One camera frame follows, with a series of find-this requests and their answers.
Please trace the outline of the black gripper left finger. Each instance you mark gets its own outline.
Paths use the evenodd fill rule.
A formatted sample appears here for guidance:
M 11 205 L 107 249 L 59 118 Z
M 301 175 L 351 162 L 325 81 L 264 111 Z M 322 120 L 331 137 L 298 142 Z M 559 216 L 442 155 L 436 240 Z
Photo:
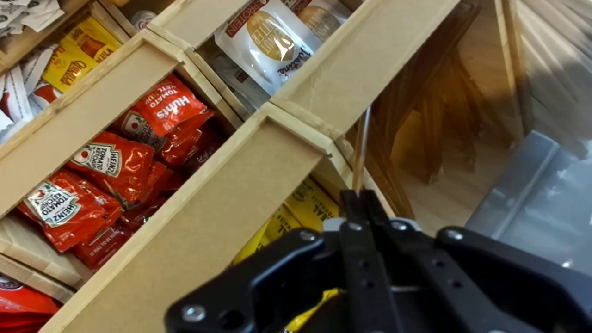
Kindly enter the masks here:
M 338 227 L 348 310 L 353 333 L 399 333 L 398 309 L 372 222 L 383 209 L 372 190 L 344 190 Z

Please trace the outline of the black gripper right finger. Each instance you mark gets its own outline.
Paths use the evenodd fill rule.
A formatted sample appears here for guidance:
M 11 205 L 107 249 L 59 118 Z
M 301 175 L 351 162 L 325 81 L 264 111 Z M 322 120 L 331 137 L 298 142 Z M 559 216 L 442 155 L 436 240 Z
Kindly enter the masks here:
M 501 281 L 466 270 L 442 244 L 411 222 L 388 220 L 377 196 L 361 190 L 361 211 L 385 264 L 392 314 L 405 333 L 538 333 L 514 301 L 496 292 Z

